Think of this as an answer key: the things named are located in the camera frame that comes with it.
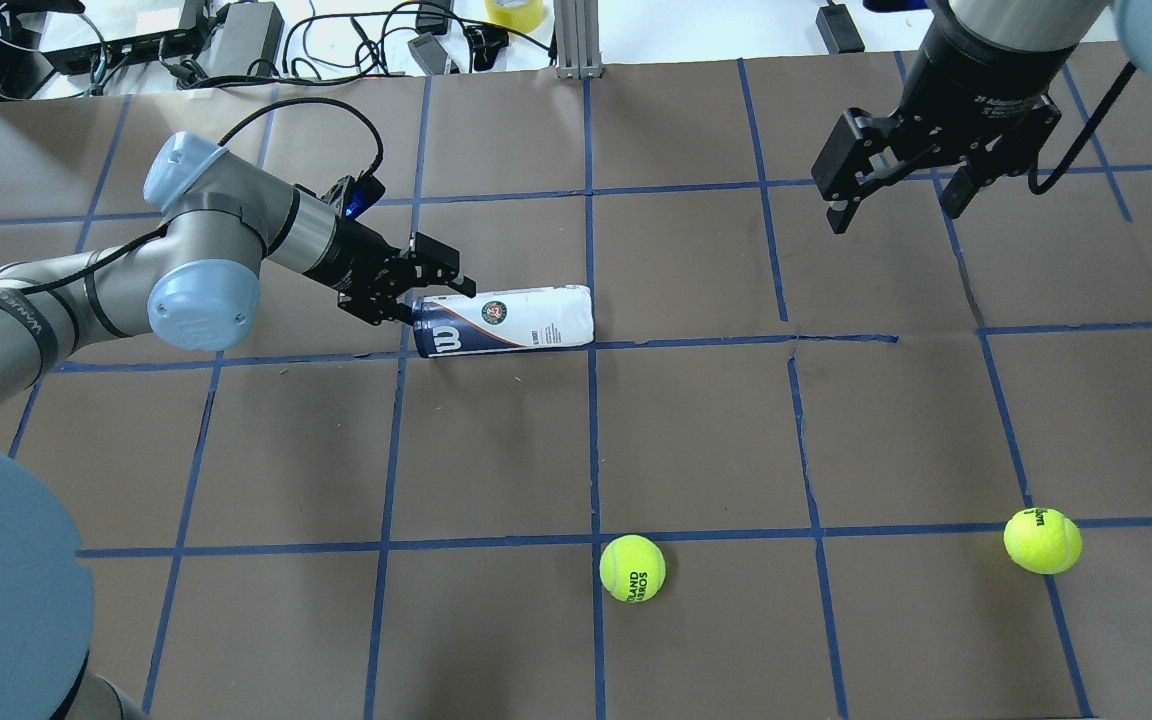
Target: tennis ball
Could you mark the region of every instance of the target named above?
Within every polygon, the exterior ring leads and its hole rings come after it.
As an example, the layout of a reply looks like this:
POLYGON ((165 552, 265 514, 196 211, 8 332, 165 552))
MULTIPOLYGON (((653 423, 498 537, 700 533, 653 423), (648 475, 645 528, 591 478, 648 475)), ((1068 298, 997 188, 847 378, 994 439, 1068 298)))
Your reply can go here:
POLYGON ((1002 530, 1002 544, 1016 564, 1041 575, 1064 573, 1083 555, 1078 525, 1051 507, 1030 507, 1011 515, 1002 530))
POLYGON ((616 600, 652 600, 664 583, 664 555, 649 538, 621 536, 604 548, 598 577, 616 600))

